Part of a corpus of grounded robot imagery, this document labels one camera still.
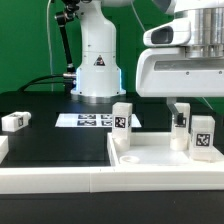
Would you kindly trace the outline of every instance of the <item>black tabletop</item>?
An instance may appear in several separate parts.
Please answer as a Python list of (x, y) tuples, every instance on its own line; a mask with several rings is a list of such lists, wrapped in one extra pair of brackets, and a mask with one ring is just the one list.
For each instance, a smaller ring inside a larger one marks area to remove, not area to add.
[[(165, 99), (127, 94), (142, 128), (133, 132), (170, 131)], [(215, 146), (223, 151), (223, 117), (195, 99), (191, 113), (216, 120)], [(74, 102), (63, 93), (7, 92), (0, 95), (0, 115), (29, 111), (29, 126), (9, 136), (10, 167), (110, 166), (106, 142), (111, 128), (58, 128), (60, 113), (112, 113), (114, 104)], [(221, 224), (223, 191), (152, 191), (76, 194), (0, 195), (0, 222), (8, 223), (208, 223)]]

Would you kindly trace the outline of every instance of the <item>white paper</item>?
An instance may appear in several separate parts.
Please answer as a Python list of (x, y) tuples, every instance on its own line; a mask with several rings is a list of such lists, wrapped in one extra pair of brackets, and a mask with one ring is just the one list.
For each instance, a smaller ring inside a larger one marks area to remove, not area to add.
[[(112, 114), (60, 114), (55, 126), (112, 127)], [(141, 124), (135, 114), (132, 114), (132, 127), (141, 127)]]

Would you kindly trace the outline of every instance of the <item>white cube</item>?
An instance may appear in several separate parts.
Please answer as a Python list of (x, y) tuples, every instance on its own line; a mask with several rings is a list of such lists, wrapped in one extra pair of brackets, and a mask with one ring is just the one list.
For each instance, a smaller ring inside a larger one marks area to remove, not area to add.
[(112, 113), (112, 138), (119, 150), (128, 150), (130, 148), (132, 104), (115, 103)]
[(213, 159), (215, 120), (211, 116), (192, 116), (190, 157), (195, 160)]
[(29, 112), (14, 112), (2, 117), (2, 131), (15, 132), (27, 126), (30, 118)]

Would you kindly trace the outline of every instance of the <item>green wall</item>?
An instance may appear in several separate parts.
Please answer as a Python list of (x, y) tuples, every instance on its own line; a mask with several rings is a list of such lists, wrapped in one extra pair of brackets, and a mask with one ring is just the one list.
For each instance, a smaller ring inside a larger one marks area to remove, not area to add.
[[(28, 81), (50, 75), (46, 28), (48, 0), (0, 0), (0, 92), (17, 90)], [(146, 29), (168, 21), (149, 0), (136, 0), (136, 10)], [(51, 39), (54, 73), (66, 71), (59, 29), (54, 15), (63, 10), (61, 0), (51, 4)], [(145, 49), (139, 26), (131, 6), (105, 8), (103, 13), (117, 28), (117, 64), (122, 69), (124, 87), (135, 91), (137, 59)], [(72, 57), (76, 67), (81, 63), (81, 30), (77, 19), (67, 25)], [(50, 90), (51, 86), (31, 87), (29, 90)]]

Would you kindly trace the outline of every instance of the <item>white tray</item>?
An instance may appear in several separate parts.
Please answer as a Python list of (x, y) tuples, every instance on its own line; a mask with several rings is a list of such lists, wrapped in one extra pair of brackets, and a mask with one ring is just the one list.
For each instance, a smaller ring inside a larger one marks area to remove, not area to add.
[[(169, 149), (170, 133), (132, 133), (131, 147), (117, 152), (108, 134), (108, 153), (116, 172), (125, 172), (126, 190), (224, 189), (224, 158), (214, 148), (216, 161), (194, 161), (188, 151)], [(121, 164), (121, 156), (137, 156), (138, 164)]]

